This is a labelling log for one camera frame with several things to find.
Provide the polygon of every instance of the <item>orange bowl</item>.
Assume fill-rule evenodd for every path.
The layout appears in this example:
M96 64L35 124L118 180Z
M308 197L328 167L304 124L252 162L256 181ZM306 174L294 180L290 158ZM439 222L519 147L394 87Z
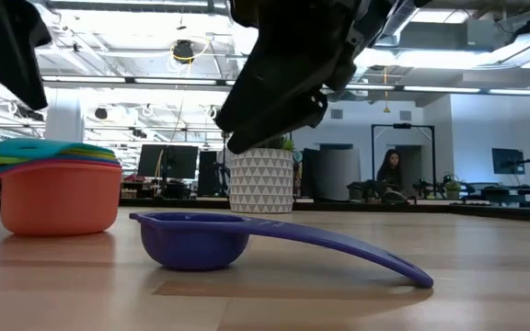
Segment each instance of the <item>orange bowl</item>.
M116 220L121 169L44 165L4 176L1 222L18 235L64 236L105 231Z

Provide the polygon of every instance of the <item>wooden table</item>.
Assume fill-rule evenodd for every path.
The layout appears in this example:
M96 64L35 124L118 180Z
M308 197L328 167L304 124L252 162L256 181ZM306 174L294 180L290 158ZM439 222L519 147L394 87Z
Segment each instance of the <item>wooden table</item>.
M164 270L144 252L132 211L104 234L70 238L15 237L0 223L0 331L530 330L530 223L274 217L393 251L434 277L427 291L355 257L264 237L226 270Z

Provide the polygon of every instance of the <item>doorway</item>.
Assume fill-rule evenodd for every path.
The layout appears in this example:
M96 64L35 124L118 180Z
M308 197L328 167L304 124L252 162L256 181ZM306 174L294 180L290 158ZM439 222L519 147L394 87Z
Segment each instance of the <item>doorway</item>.
M413 185L422 178L422 146L396 145L400 154L402 169L402 194L406 197L416 195Z

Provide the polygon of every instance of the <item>pillar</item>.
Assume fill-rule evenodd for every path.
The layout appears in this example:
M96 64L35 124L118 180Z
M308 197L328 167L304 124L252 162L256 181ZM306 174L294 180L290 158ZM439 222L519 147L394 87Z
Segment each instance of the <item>pillar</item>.
M49 106L46 111L46 139L81 143L85 136L85 113L78 89L46 91Z

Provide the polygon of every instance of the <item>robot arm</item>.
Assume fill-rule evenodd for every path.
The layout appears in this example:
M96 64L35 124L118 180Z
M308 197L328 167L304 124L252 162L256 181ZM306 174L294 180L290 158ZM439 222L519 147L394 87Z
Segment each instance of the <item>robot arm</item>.
M372 47L403 6L430 0L230 0L233 20L259 29L259 38L215 119L233 132L235 154L280 134L322 121L323 85L341 90L353 59ZM32 109L46 96L34 48L51 42L36 8L0 0L0 82Z

